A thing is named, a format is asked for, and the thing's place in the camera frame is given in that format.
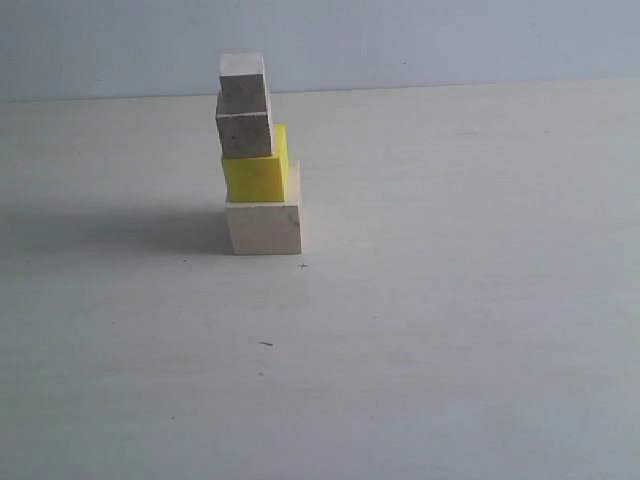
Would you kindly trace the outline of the small pale wooden cube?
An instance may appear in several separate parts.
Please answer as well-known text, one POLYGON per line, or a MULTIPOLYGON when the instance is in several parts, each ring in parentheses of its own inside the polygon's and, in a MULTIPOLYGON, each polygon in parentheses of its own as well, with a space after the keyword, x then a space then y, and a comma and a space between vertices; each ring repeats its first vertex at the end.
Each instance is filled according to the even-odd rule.
POLYGON ((267 110, 268 90, 262 53, 223 54, 220 59, 219 83, 225 113, 267 110))

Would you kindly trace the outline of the yellow painted wooden cube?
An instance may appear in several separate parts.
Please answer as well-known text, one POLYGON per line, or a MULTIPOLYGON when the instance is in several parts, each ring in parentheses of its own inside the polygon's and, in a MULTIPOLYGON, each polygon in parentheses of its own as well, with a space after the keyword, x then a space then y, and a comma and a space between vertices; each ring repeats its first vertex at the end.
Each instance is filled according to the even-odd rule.
POLYGON ((270 156, 221 157, 227 201, 232 203, 284 202, 289 180, 287 130, 275 125, 275 150, 270 156))

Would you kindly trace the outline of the small wooden cube with marks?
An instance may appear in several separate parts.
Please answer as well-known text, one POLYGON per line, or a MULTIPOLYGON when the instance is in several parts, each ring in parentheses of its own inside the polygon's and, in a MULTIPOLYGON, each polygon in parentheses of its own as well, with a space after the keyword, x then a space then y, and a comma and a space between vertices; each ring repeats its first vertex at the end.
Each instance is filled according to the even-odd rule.
POLYGON ((251 106, 247 112, 241 112, 219 94, 215 121, 224 157, 254 158, 274 154, 275 135, 269 93, 266 93, 264 107, 251 106))

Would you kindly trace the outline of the large natural wooden cube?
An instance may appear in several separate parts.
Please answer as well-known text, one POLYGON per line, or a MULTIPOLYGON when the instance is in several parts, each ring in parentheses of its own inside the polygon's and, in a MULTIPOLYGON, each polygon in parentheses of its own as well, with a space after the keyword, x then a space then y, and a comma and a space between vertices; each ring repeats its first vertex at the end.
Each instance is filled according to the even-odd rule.
POLYGON ((293 160, 283 202, 238 203, 226 198, 225 214, 234 255, 302 253, 300 184, 300 162, 293 160))

